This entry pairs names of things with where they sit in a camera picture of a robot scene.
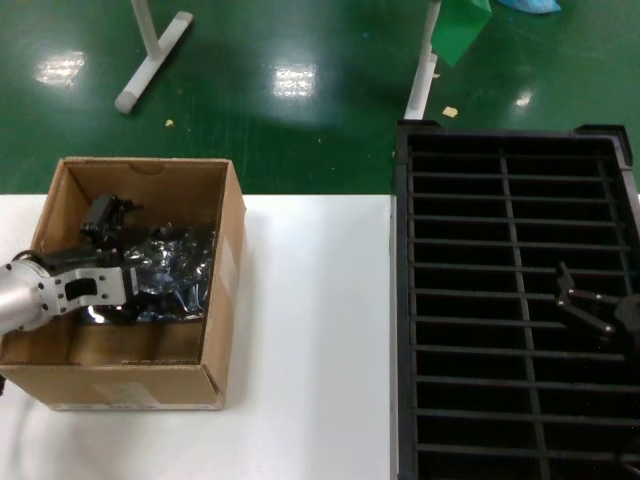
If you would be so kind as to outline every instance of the white table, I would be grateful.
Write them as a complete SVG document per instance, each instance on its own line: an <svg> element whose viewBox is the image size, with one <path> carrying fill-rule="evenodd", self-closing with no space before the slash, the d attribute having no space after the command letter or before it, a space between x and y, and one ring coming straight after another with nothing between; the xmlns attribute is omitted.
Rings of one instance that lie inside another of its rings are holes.
<svg viewBox="0 0 640 480"><path fill-rule="evenodd" d="M0 196L0 259L44 198ZM56 413L8 384L0 478L390 478L390 197L245 199L227 409Z"/></svg>

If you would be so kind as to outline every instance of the cardboard box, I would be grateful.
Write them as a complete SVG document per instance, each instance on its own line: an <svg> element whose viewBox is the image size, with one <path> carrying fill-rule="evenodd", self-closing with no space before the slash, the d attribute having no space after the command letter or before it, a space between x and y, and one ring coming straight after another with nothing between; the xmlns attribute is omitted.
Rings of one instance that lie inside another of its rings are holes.
<svg viewBox="0 0 640 480"><path fill-rule="evenodd" d="M99 195L144 209L136 225L214 223L206 319L196 323L80 325L78 312L0 345L0 373L55 410L214 410L224 405L245 206L233 164L218 159L66 158L56 169L32 248L82 241Z"/></svg>

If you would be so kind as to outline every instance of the black plastic crate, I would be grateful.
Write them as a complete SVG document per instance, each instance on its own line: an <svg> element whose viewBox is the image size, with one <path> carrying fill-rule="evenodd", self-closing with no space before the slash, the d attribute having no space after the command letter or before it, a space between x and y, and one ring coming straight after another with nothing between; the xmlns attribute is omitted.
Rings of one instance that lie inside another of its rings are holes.
<svg viewBox="0 0 640 480"><path fill-rule="evenodd" d="M396 160L399 478L634 478L640 373L554 302L560 261L640 291L624 129L402 122Z"/></svg>

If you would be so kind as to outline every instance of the white pole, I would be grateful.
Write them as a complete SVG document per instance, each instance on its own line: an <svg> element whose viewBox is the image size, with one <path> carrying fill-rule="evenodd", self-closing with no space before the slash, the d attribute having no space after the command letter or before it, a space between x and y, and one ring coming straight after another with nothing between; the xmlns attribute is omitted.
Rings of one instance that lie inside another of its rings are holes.
<svg viewBox="0 0 640 480"><path fill-rule="evenodd" d="M116 98L116 108L122 113L131 111L164 59L167 58L167 55L193 21L193 15L189 12L178 12L158 40L147 0L131 0L131 3L138 20L142 40L147 47L147 58L144 59L127 86Z"/></svg>
<svg viewBox="0 0 640 480"><path fill-rule="evenodd" d="M427 20L425 23L424 36L422 38L422 48L420 49L420 60L418 69L413 79L411 96L405 112L404 118L422 119L424 109L427 105L427 97L433 80L433 72L436 68L438 57L431 53L431 37L440 13L441 0L430 0L427 7Z"/></svg>
<svg viewBox="0 0 640 480"><path fill-rule="evenodd" d="M153 26L153 18L151 18L147 0L131 0L131 4L133 5L133 12L136 14L142 41L147 48L147 54L153 59L159 58L162 55L162 51L158 44L158 35L156 35L156 29Z"/></svg>

